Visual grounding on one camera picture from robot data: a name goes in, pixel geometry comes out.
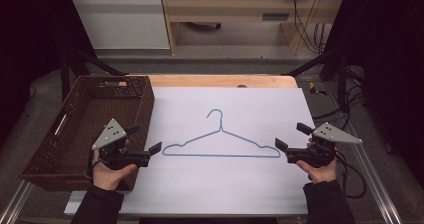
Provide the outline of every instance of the white paper sheet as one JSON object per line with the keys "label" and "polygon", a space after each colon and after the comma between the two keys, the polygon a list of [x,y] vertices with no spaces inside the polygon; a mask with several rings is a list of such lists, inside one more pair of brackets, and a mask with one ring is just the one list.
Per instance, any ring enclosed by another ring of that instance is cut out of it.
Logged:
{"label": "white paper sheet", "polygon": [[[260,146],[274,147],[275,138],[305,148],[308,136],[296,130],[312,118],[301,89],[154,88],[155,106],[146,149],[162,141],[184,144],[219,130]],[[188,143],[173,153],[215,156],[165,156],[158,153],[140,169],[136,187],[126,193],[121,213],[146,216],[278,216],[306,214],[303,185],[307,175],[279,158],[217,157],[275,155],[223,132]],[[76,212],[84,192],[74,192],[65,213]]]}

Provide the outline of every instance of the woven basket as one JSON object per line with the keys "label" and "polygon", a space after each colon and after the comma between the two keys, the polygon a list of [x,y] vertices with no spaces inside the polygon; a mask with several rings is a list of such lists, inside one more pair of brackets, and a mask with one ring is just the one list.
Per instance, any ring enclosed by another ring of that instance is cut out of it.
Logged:
{"label": "woven basket", "polygon": [[[84,177],[96,135],[114,118],[122,127],[140,124],[129,150],[143,150],[154,105],[149,77],[79,77],[21,178],[47,191],[87,190]],[[117,190],[131,191],[138,172]]]}

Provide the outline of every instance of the sleeve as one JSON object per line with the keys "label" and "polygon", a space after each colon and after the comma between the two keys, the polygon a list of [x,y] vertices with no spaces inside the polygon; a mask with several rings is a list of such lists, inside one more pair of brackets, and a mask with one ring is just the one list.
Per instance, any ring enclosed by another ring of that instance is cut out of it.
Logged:
{"label": "sleeve", "polygon": [[306,184],[307,224],[354,224],[355,219],[337,180]]}
{"label": "sleeve", "polygon": [[71,224],[116,224],[124,195],[92,186],[84,196]]}

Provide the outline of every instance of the blue wire hanger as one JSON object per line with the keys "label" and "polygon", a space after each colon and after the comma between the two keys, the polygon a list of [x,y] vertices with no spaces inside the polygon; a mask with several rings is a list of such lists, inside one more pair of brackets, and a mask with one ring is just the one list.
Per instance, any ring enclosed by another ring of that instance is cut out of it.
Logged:
{"label": "blue wire hanger", "polygon": [[[206,116],[206,118],[208,118],[208,117],[211,115],[211,113],[212,113],[212,112],[214,112],[214,111],[217,111],[217,112],[221,113],[221,118],[220,118],[220,121],[219,121],[219,129],[218,129],[218,130],[213,131],[213,132],[210,132],[210,133],[207,133],[207,134],[205,134],[205,135],[202,135],[202,136],[199,136],[199,137],[196,137],[196,138],[193,138],[193,139],[191,139],[191,140],[188,140],[188,141],[187,141],[187,142],[185,142],[184,144],[171,144],[171,145],[169,145],[169,146],[165,147],[165,148],[162,150],[162,154],[163,154],[164,156],[258,157],[258,158],[279,158],[279,157],[281,156],[280,152],[279,152],[279,151],[277,150],[277,148],[275,148],[275,147],[271,147],[271,146],[261,146],[261,145],[259,145],[258,143],[254,142],[254,141],[251,141],[251,140],[249,140],[249,139],[247,139],[247,138],[245,138],[245,137],[242,137],[242,136],[239,136],[239,135],[236,135],[236,134],[234,134],[234,133],[231,133],[231,132],[229,132],[229,131],[224,130],[224,127],[222,126],[222,117],[224,116],[224,114],[222,113],[222,111],[221,111],[221,110],[219,110],[219,109],[213,109],[213,110],[211,110],[211,111],[209,112],[209,114]],[[213,134],[215,134],[215,133],[218,133],[218,132],[224,132],[224,133],[226,133],[226,134],[228,134],[228,135],[231,135],[231,136],[234,136],[234,137],[240,138],[240,139],[242,139],[242,140],[244,140],[244,141],[247,141],[247,142],[249,142],[249,143],[251,143],[251,144],[256,145],[258,148],[261,148],[261,149],[272,149],[272,150],[275,150],[275,153],[276,153],[276,154],[275,154],[275,155],[236,155],[236,154],[230,154],[230,155],[228,155],[228,154],[189,154],[189,153],[184,153],[184,154],[172,154],[172,153],[167,153],[167,152],[166,152],[166,151],[167,151],[169,148],[171,148],[171,147],[184,147],[184,146],[186,146],[187,144],[189,144],[189,143],[191,143],[191,142],[197,141],[197,140],[202,139],[202,138],[205,138],[205,137],[207,137],[207,136],[211,136],[211,135],[213,135]]]}

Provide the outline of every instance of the cable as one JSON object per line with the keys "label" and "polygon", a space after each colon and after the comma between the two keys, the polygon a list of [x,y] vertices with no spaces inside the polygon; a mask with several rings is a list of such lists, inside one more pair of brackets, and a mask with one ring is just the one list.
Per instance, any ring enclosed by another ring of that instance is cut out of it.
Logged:
{"label": "cable", "polygon": [[[362,173],[356,169],[355,167],[353,167],[352,165],[348,164],[346,162],[346,157],[339,151],[336,151],[336,154],[334,154],[335,158],[340,161],[340,163],[342,163],[343,168],[345,170],[345,175],[343,176],[342,179],[342,190],[345,193],[345,196],[347,198],[352,198],[352,199],[357,199],[357,198],[361,198],[363,196],[365,196],[365,193],[367,192],[367,183],[365,181],[365,177],[362,175]],[[346,194],[346,186],[347,186],[347,169],[350,168],[352,169],[354,172],[356,172],[356,174],[358,174],[358,176],[361,178],[362,184],[363,184],[363,189],[362,192],[358,195],[347,195]]]}
{"label": "cable", "polygon": [[334,119],[331,119],[331,120],[316,121],[316,123],[333,122],[333,121],[337,121],[337,120],[343,119],[343,118],[345,118],[345,117],[347,117],[347,115],[344,115],[344,116],[342,116],[342,117],[338,117],[338,118],[334,118]]}
{"label": "cable", "polygon": [[355,72],[354,70],[352,70],[350,67],[347,68],[346,74],[347,74],[348,77],[355,80],[357,83],[364,83],[365,82],[364,77],[362,75],[360,75],[359,73]]}
{"label": "cable", "polygon": [[[317,41],[318,27],[319,27],[320,24],[321,24],[321,35],[320,35],[320,40]],[[323,43],[323,40],[324,40],[324,30],[325,30],[325,23],[316,23],[315,24],[315,29],[314,29],[314,45],[318,49],[318,52],[320,53],[320,55],[323,53],[323,48],[325,46],[325,43]]]}
{"label": "cable", "polygon": [[346,91],[346,93],[347,94],[350,94],[350,92],[353,90],[353,89],[355,89],[355,88],[359,88],[359,89],[361,89],[361,91],[362,91],[362,85],[355,85],[355,86],[353,86],[353,87],[351,87],[351,88],[349,88],[349,90],[347,90]]}
{"label": "cable", "polygon": [[347,122],[349,121],[349,119],[350,119],[350,113],[347,114],[347,118],[344,121],[342,128],[340,128],[341,130],[344,130],[346,128]]}
{"label": "cable", "polygon": [[37,93],[37,88],[35,86],[29,86],[30,88],[34,89],[34,93],[32,93],[32,95],[29,96],[29,99],[33,98],[35,96],[35,94]]}
{"label": "cable", "polygon": [[[358,93],[358,94],[356,94],[355,96],[353,96],[352,97],[352,99],[350,100],[350,101],[348,101],[347,103],[349,104],[350,102],[353,102],[356,98],[358,98],[358,97],[360,97],[360,95],[362,95],[362,93]],[[334,114],[336,114],[338,111],[340,111],[342,108],[337,108],[336,110],[334,110],[334,111],[331,111],[331,112],[329,112],[329,113],[327,113],[327,114],[323,114],[323,115],[320,115],[320,116],[315,116],[315,117],[312,117],[312,119],[313,120],[319,120],[319,119],[322,119],[322,118],[324,118],[324,117],[329,117],[329,116],[331,116],[331,115],[334,115]]]}
{"label": "cable", "polygon": [[[316,48],[316,47],[312,44],[311,40],[309,39],[308,33],[306,32],[306,29],[305,29],[305,27],[303,26],[302,20],[300,20],[300,17],[299,17],[299,15],[298,15],[298,13],[297,13],[297,4],[296,4],[296,0],[293,0],[293,2],[294,2],[294,26],[296,27],[297,32],[299,33],[300,37],[302,38],[302,40],[303,40],[303,42],[305,43],[305,45],[306,45],[306,47],[308,48],[308,50],[309,50],[309,51],[311,51],[311,52],[313,52],[313,53],[318,53],[318,52],[317,52],[317,50],[318,50],[318,49],[317,49],[317,48]],[[303,32],[305,33],[306,38],[308,39],[309,44],[310,44],[311,46],[313,46],[313,47],[314,47],[315,51],[314,51],[314,50],[311,50],[311,49],[309,48],[308,43],[306,42],[306,40],[305,40],[305,38],[303,37],[302,33],[299,31],[299,28],[297,27],[297,19],[298,19],[298,18],[299,18],[300,25],[301,25],[301,26],[302,26],[302,28],[303,28]]]}

